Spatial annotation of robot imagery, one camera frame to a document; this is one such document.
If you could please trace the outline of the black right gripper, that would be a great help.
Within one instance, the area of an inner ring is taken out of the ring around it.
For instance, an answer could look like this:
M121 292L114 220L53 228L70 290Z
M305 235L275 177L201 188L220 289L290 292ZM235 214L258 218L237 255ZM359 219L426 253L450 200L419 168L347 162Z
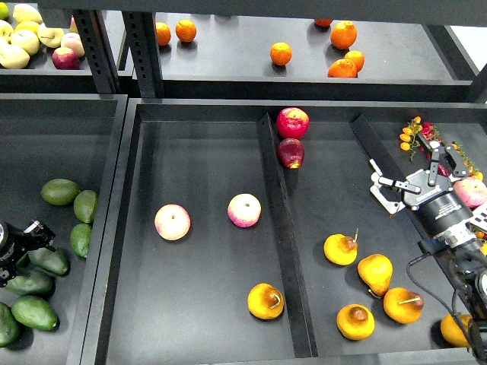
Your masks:
M454 190L452 183L469 176L469 168L452 144L428 140L422 133L420 143L430 153L429 170L419 170L399 181L385 177L374 159L370 193L391 215L409 208L421 227L434 240L443 240L450 247L473 243L476 238L467 224L473 213ZM442 167L448 174L440 175ZM402 199L393 195L403 193Z

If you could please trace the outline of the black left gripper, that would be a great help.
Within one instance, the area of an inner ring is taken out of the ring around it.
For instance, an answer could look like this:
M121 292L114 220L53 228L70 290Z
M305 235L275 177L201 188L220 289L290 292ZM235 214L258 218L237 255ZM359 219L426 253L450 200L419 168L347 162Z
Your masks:
M41 248L55 252L55 237L54 232L39 220L31 221L24 232L2 221L0 287L15 278L18 262L27 252Z

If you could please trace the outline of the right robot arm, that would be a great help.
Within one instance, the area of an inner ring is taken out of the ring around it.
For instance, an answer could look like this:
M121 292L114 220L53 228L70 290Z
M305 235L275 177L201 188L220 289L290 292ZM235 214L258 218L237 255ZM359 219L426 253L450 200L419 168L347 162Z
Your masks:
M432 256L471 315L466 325L456 305L447 306L471 348L477 363L486 362L486 256L471 228L474 214L454 190L454 183L468 177L463 158L453 145L416 136L430 153L429 168L403 181L384 176L375 160L370 188L390 214L408 208L426 237L419 242L423 256Z

